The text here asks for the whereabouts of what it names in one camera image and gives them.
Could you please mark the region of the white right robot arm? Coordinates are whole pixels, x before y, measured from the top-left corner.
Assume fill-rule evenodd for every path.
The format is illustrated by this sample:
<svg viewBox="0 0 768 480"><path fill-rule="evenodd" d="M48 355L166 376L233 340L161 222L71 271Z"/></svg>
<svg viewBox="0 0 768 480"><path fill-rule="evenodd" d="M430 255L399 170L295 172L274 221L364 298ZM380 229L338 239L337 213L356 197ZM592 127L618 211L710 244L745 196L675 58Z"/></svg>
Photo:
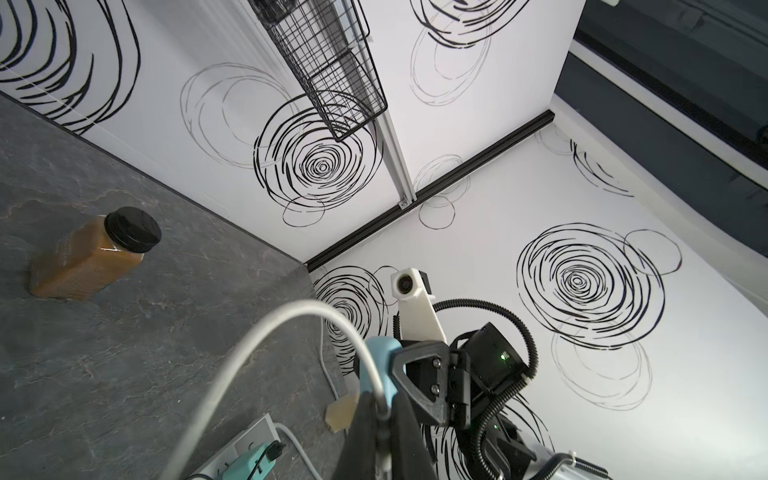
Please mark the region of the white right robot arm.
<svg viewBox="0 0 768 480"><path fill-rule="evenodd" d="M521 335L519 354L493 324L449 341L440 311L474 309L502 317ZM438 474L460 479L607 479L609 472L573 452L556 452L548 428L522 390L534 379L538 351L525 323L508 309L475 299L424 307L401 302L393 318L400 347L389 377L406 395Z"/></svg>

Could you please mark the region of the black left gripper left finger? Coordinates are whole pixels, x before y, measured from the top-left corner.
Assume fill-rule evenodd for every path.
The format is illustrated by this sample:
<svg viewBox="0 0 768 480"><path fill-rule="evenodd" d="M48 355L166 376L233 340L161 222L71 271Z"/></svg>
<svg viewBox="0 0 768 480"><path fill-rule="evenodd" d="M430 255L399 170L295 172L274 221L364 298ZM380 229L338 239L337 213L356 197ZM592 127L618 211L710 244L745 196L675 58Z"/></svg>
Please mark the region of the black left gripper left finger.
<svg viewBox="0 0 768 480"><path fill-rule="evenodd" d="M378 416L371 392L362 393L331 478L333 480L374 480L377 478Z"/></svg>

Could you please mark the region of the teal charger with black cable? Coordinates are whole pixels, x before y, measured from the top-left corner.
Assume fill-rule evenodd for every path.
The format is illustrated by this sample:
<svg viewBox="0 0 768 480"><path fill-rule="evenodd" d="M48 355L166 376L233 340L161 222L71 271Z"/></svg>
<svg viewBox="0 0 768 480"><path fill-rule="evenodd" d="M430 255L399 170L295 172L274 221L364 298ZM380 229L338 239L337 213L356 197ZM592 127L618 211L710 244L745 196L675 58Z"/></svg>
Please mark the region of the teal charger with black cable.
<svg viewBox="0 0 768 480"><path fill-rule="evenodd" d="M279 440L264 443L238 457L222 474L223 480L265 479L282 456L286 444Z"/></svg>

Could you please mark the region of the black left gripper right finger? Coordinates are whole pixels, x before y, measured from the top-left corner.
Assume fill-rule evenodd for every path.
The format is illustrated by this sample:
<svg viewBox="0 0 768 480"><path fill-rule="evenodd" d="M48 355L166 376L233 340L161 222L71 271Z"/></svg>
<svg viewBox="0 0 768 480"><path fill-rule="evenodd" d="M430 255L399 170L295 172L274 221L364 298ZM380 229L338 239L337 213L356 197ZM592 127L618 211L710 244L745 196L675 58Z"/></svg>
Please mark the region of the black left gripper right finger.
<svg viewBox="0 0 768 480"><path fill-rule="evenodd" d="M422 438L419 423L411 402L404 393L397 393L393 397L388 427L392 457L391 478L436 480L437 475Z"/></svg>

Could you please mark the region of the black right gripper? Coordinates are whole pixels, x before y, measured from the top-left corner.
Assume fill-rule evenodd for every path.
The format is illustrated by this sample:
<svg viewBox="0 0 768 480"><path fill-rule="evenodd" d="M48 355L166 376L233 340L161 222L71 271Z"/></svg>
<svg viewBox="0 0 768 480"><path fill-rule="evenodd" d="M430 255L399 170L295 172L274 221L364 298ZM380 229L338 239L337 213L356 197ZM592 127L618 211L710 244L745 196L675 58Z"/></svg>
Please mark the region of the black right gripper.
<svg viewBox="0 0 768 480"><path fill-rule="evenodd" d="M419 423L469 429L528 365L492 323L447 345L421 341L396 349L389 376Z"/></svg>

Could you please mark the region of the white power strip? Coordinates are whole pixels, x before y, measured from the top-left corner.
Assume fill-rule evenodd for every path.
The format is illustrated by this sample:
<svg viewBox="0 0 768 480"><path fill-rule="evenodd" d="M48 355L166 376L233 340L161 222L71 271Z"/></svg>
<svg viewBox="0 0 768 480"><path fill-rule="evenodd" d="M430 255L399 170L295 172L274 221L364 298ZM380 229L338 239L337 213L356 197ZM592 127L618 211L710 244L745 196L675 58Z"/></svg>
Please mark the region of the white power strip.
<svg viewBox="0 0 768 480"><path fill-rule="evenodd" d="M252 422L241 430L221 450L204 462L188 479L222 479L224 471L248 450L261 444L279 440L277 431L269 414Z"/></svg>

